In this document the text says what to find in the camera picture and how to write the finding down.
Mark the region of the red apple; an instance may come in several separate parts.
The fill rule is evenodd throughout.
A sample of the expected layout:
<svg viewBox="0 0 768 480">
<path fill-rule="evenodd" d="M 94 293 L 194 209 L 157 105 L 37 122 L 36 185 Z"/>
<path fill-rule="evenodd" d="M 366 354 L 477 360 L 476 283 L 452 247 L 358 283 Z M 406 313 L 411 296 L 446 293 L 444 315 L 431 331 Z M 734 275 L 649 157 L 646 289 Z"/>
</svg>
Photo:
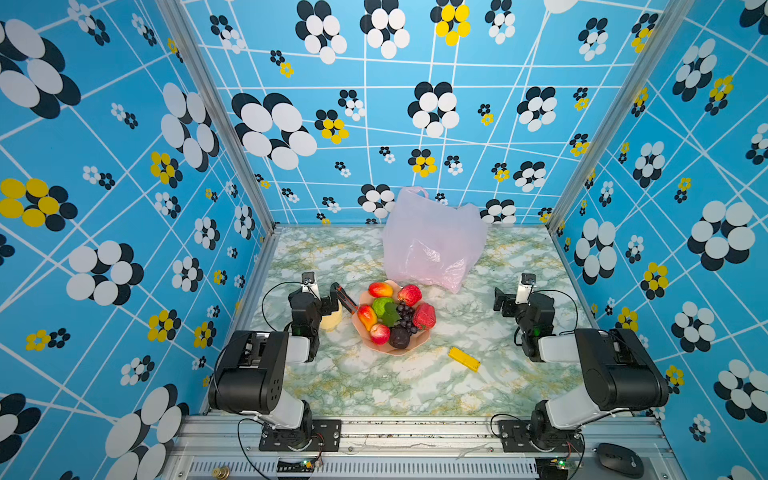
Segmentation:
<svg viewBox="0 0 768 480">
<path fill-rule="evenodd" d="M 414 284 L 408 284 L 402 287 L 398 292 L 397 299 L 400 303 L 408 307 L 414 307 L 422 300 L 421 289 Z"/>
</svg>

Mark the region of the pink translucent plastic bag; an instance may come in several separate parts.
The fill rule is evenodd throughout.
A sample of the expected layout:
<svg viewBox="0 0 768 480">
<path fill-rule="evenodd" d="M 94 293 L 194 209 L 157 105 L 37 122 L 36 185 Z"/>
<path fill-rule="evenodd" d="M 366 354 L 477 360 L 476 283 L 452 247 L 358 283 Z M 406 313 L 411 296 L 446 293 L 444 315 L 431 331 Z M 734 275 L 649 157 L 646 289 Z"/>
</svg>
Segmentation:
<svg viewBox="0 0 768 480">
<path fill-rule="evenodd" d="M 460 291 L 484 251 L 489 224 L 472 204 L 449 207 L 404 187 L 382 231 L 387 277 Z"/>
</svg>

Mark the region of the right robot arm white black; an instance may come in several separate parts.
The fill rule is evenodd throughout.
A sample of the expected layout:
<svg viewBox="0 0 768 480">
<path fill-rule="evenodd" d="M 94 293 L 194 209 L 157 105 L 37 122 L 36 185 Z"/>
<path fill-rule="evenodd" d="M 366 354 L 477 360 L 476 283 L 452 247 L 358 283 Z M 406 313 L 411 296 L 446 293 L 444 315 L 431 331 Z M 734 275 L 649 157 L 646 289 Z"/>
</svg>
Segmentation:
<svg viewBox="0 0 768 480">
<path fill-rule="evenodd" d="M 494 290 L 493 310 L 515 320 L 513 338 L 534 363 L 573 364 L 583 383 L 567 393 L 539 401 L 527 427 L 529 442 L 553 451 L 576 439 L 581 428 L 619 412 L 666 405 L 670 390 L 636 333 L 630 329 L 574 328 L 554 332 L 554 300 L 530 285 L 515 294 Z"/>
</svg>

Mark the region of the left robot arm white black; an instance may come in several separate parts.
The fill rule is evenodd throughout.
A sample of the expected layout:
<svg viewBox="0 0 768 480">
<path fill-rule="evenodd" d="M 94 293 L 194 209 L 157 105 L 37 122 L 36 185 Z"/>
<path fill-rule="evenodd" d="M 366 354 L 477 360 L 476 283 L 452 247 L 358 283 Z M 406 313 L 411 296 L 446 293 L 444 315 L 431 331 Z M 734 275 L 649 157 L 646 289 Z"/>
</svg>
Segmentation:
<svg viewBox="0 0 768 480">
<path fill-rule="evenodd" d="M 215 363 L 208 392 L 213 410 L 264 424 L 262 451 L 299 450 L 321 436 L 309 403 L 284 389 L 288 365 L 314 361 L 320 324 L 339 311 L 338 293 L 325 297 L 308 285 L 288 296 L 292 321 L 286 330 L 239 330 L 232 334 Z"/>
</svg>

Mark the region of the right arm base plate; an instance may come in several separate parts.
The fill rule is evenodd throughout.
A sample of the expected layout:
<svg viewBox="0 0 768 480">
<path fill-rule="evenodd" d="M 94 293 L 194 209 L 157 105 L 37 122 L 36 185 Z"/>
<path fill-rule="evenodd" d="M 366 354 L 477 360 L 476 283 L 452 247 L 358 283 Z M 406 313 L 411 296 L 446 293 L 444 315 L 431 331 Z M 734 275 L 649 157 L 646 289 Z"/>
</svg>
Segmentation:
<svg viewBox="0 0 768 480">
<path fill-rule="evenodd" d="M 576 430 L 558 430 L 543 424 L 531 429 L 525 420 L 500 420 L 500 441 L 505 453 L 568 454 L 580 453 L 585 448 L 582 436 Z"/>
</svg>

